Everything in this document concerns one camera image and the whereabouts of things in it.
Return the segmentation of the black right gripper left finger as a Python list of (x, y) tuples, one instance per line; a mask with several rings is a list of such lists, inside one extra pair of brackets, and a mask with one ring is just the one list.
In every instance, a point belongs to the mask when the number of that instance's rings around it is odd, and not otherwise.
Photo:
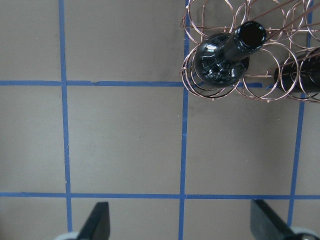
[(95, 204), (78, 234), (79, 240), (108, 240), (111, 235), (108, 202)]

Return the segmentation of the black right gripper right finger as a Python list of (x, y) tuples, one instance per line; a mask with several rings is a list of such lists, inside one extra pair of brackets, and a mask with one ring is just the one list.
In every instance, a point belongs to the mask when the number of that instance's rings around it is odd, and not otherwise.
[(250, 202), (250, 231), (255, 240), (291, 240), (296, 235), (262, 199)]

